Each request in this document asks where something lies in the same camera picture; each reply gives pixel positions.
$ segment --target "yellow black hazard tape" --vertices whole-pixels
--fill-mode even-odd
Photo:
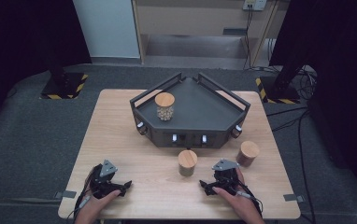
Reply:
[[[75,99],[79,96],[80,91],[83,88],[83,85],[85,84],[86,79],[88,78],[88,75],[83,74],[80,82],[78,83],[77,90],[75,92],[72,92],[72,94],[58,94],[58,93],[51,93],[51,94],[45,94],[41,93],[40,99],[51,99],[51,100],[60,100],[60,99]]]
[[[259,78],[256,78],[255,82],[257,83],[258,90],[260,91],[261,100],[264,103],[288,104],[288,105],[290,105],[290,104],[300,104],[301,103],[300,100],[298,100],[298,99],[270,99],[270,98],[268,98],[268,96],[267,96],[267,94],[265,92],[264,85],[261,82],[261,80]]]

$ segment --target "wall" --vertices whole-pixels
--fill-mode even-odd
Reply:
[[[132,2],[74,0],[91,57],[140,58]]]

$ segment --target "wooden cylinder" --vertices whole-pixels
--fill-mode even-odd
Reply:
[[[198,157],[191,150],[184,150],[178,154],[178,172],[183,176],[193,175]]]
[[[170,120],[173,118],[173,104],[175,97],[169,92],[161,92],[155,96],[155,104],[157,104],[157,116],[160,120]]]
[[[245,141],[240,146],[240,150],[236,156],[236,161],[241,166],[249,167],[258,154],[260,154],[258,146],[251,141]]]

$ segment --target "glass jar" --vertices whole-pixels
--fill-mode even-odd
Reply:
[[[175,97],[169,92],[161,92],[155,97],[157,116],[160,120],[171,120],[174,114]]]

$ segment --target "hexagonal tray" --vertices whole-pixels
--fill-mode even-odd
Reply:
[[[154,99],[160,92],[175,96],[171,120],[157,117]],[[130,101],[136,127],[157,147],[216,147],[241,134],[250,104],[200,73],[186,78],[181,73]]]

